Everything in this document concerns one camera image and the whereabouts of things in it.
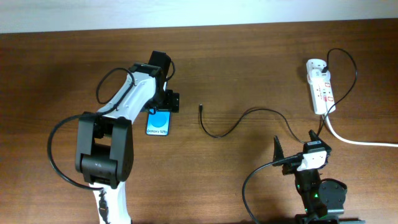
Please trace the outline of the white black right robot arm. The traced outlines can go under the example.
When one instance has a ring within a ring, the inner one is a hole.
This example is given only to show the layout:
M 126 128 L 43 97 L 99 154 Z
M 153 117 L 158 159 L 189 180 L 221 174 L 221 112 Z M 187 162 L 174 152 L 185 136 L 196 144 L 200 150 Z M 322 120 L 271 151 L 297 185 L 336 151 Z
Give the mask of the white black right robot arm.
M 295 216 L 297 223 L 339 223 L 344 214 L 344 202 L 348 188 L 336 179 L 322 179 L 319 170 L 328 164 L 331 147 L 314 131 L 309 131 L 310 141 L 303 151 L 285 157 L 277 136 L 274 136 L 275 166 L 281 166 L 283 175 L 295 176 L 295 188 L 305 209 Z

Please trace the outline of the blue screen Galaxy smartphone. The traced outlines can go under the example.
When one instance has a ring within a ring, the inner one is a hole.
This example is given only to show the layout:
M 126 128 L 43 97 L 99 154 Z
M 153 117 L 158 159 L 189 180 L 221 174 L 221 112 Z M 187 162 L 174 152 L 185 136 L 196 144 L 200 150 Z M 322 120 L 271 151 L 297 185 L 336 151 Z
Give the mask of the blue screen Galaxy smartphone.
M 171 112 L 157 111 L 148 114 L 146 134 L 150 136 L 168 136 L 170 129 Z

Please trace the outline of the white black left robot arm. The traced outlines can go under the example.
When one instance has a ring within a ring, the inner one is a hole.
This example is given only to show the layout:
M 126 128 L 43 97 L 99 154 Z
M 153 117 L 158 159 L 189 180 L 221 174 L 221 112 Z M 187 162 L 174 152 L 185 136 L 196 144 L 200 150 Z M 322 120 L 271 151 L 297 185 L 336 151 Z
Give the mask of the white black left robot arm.
M 78 120 L 75 169 L 94 193 L 100 223 L 132 223 L 126 200 L 134 163 L 132 124 L 143 111 L 179 111 L 179 94 L 165 87 L 174 68 L 165 52 L 152 52 L 148 63 L 126 69 L 123 86 L 102 108 Z

